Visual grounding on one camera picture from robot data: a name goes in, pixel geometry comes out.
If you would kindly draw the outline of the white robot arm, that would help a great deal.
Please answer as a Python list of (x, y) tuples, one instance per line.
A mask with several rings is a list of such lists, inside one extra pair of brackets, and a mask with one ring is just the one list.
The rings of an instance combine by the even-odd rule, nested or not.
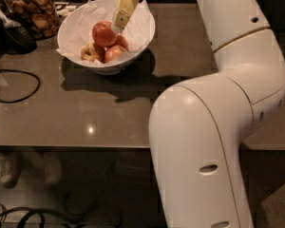
[(238, 149), (285, 99), (285, 60), (256, 0), (197, 0), (218, 70), (168, 87), (149, 143), (168, 228), (254, 228)]

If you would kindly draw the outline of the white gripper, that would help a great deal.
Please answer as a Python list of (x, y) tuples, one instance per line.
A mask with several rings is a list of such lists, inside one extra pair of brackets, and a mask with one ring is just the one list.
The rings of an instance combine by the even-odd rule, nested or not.
[(116, 9), (112, 19), (112, 30), (121, 33), (127, 26), (139, 0), (116, 0)]

